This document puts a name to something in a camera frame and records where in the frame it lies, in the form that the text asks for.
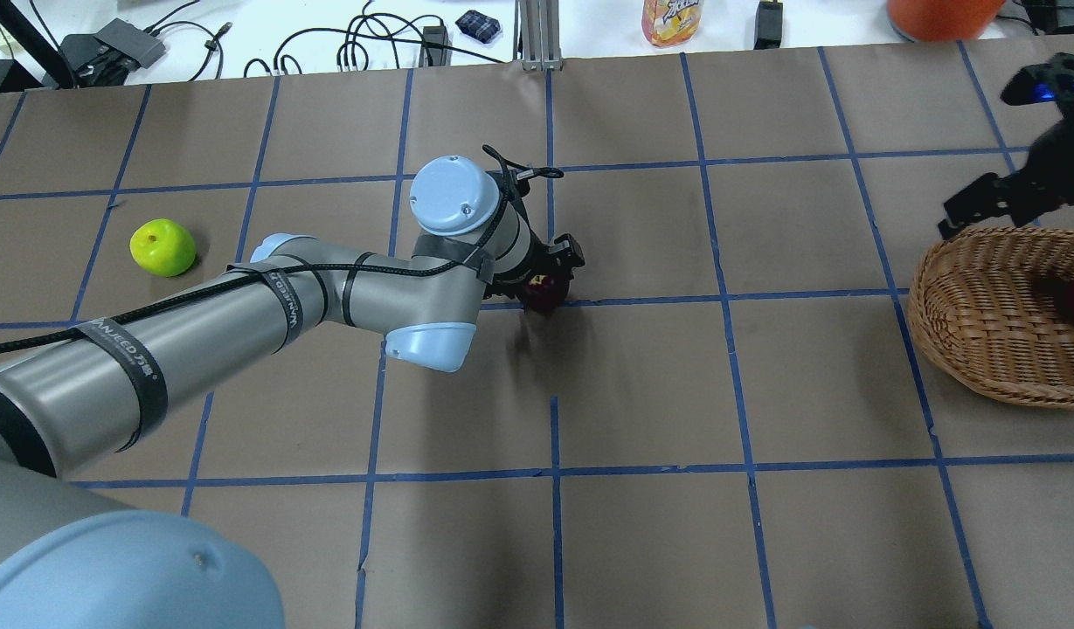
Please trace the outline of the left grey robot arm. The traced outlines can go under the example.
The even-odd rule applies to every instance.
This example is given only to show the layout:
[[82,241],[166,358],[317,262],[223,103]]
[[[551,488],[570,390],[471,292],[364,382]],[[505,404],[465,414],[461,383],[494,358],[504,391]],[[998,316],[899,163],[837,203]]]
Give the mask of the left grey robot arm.
[[211,282],[61,333],[0,343],[0,628],[282,628],[280,589],[252,552],[188,517],[66,482],[125,453],[323,323],[368,330],[384,354],[458,371],[481,303],[549,311],[584,265],[545,242],[523,200],[562,170],[504,156],[487,172],[440,156],[413,175],[409,259],[270,235]]

